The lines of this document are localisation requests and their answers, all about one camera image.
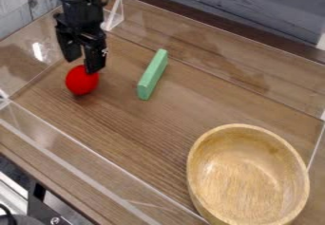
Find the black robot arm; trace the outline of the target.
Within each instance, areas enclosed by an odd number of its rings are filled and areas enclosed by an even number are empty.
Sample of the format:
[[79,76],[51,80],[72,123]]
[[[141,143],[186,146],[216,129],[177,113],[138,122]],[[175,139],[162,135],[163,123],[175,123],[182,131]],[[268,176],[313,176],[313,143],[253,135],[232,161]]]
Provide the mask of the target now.
[[86,56],[87,74],[106,66],[107,36],[102,29],[109,0],[60,0],[63,11],[54,15],[56,36],[68,62]]

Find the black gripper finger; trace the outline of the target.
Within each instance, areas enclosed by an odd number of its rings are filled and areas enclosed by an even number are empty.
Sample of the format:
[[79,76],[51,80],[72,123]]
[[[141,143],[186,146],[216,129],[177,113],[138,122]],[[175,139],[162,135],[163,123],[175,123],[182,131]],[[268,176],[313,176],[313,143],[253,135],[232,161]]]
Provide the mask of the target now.
[[63,57],[68,62],[75,61],[83,55],[81,35],[72,32],[56,29],[56,36],[63,52]]
[[97,73],[102,68],[106,67],[107,60],[107,42],[105,38],[99,39],[83,39],[85,47],[85,66],[87,74]]

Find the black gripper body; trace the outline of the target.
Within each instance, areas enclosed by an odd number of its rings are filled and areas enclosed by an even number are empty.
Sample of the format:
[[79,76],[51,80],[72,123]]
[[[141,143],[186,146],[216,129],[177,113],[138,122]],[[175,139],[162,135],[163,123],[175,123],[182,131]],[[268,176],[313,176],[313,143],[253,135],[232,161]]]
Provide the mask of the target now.
[[106,0],[62,0],[63,11],[55,14],[58,41],[62,46],[103,46]]

